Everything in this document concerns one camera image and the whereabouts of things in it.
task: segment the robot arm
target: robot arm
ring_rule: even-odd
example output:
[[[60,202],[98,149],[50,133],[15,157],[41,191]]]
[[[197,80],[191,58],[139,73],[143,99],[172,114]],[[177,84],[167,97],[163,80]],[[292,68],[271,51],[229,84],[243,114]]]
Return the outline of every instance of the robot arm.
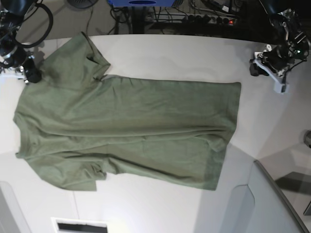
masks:
[[[307,60],[311,44],[301,29],[296,12],[287,6],[286,1],[259,1],[278,33],[280,44],[274,48],[267,45],[264,51],[255,52],[254,59],[250,60],[250,73],[270,76],[276,82],[275,91],[283,94],[289,87],[287,73],[297,65],[296,60]]]
[[[16,72],[24,74],[24,81],[37,83],[41,80],[41,73],[35,67],[33,56],[25,49],[39,45],[50,33],[53,25],[52,12],[37,0],[0,0],[0,56],[4,62],[0,62],[1,71],[5,68],[13,68]],[[49,16],[49,27],[44,35],[35,43],[24,45],[16,40],[20,26],[25,21],[25,15],[32,7],[40,7]]]

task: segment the t-shirt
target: t-shirt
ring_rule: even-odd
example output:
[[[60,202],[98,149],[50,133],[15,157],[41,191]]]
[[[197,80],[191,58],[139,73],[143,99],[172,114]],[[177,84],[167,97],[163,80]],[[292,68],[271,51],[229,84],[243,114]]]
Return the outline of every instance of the t-shirt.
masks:
[[[82,33],[49,56],[19,99],[17,157],[68,190],[96,190],[106,173],[215,190],[241,84],[104,76],[109,66]]]

